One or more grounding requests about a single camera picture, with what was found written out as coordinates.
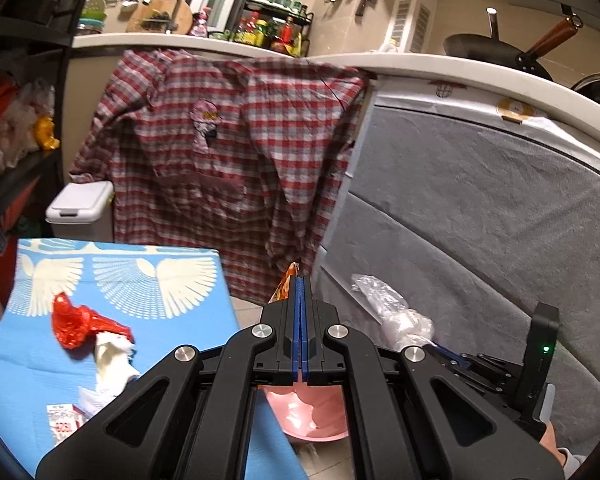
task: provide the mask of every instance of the gray blanket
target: gray blanket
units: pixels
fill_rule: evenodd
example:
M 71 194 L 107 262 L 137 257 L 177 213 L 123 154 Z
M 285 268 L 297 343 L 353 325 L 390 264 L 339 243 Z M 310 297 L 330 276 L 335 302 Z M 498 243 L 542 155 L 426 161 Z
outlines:
M 375 275 L 434 321 L 440 344 L 516 362 L 537 302 L 558 306 L 552 420 L 560 446 L 588 454 L 600 439 L 600 174 L 523 125 L 376 107 L 347 191 L 315 294 L 383 344 L 350 290 L 352 273 Z

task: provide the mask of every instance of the blue towel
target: blue towel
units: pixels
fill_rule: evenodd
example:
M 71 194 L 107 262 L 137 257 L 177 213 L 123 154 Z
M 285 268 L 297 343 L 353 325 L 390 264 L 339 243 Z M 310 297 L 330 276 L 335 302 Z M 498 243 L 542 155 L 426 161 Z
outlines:
M 51 302 L 61 291 L 131 328 L 139 372 L 176 346 L 213 348 L 238 330 L 216 251 L 21 240 L 0 321 L 0 436 L 32 475 L 54 444 L 46 406 L 78 405 L 79 386 L 95 389 L 93 355 L 65 351 L 52 333 Z M 246 478 L 281 476 L 307 478 L 260 392 Z

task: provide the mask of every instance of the red and white checkered shirt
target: red and white checkered shirt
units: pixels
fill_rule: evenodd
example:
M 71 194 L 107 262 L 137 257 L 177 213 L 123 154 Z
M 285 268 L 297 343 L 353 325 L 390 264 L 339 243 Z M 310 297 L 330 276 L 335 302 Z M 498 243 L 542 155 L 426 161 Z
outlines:
M 114 184 L 114 239 L 214 248 L 231 294 L 265 303 L 311 272 L 367 78 L 305 60 L 125 52 L 74 160 Z

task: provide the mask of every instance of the cutting board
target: cutting board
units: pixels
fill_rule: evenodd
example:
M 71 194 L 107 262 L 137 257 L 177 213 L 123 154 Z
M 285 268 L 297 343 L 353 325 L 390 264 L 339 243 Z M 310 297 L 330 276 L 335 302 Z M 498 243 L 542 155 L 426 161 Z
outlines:
M 166 12 L 169 15 L 173 12 L 176 6 L 176 0 L 152 0 L 149 5 L 143 5 L 140 3 L 138 8 L 134 11 L 129 19 L 129 23 L 126 26 L 127 32 L 158 32 L 164 33 L 164 30 L 151 30 L 144 28 L 141 25 L 142 20 L 151 18 L 154 12 Z M 172 34 L 188 34 L 193 26 L 193 13 L 191 7 L 183 2 L 178 10 L 178 15 L 175 20 L 178 28 L 172 32 Z

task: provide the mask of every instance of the wok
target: wok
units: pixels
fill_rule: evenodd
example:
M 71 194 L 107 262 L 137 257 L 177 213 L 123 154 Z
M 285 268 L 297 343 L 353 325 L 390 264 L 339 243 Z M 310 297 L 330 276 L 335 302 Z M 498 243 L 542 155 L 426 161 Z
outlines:
M 455 34 L 444 41 L 445 53 L 448 56 L 507 66 L 549 81 L 553 79 L 538 59 L 571 39 L 583 26 L 582 20 L 576 14 L 567 16 L 534 46 L 523 52 L 509 43 L 500 41 L 497 12 L 491 8 L 487 9 L 487 12 L 491 26 L 490 38 L 480 34 Z

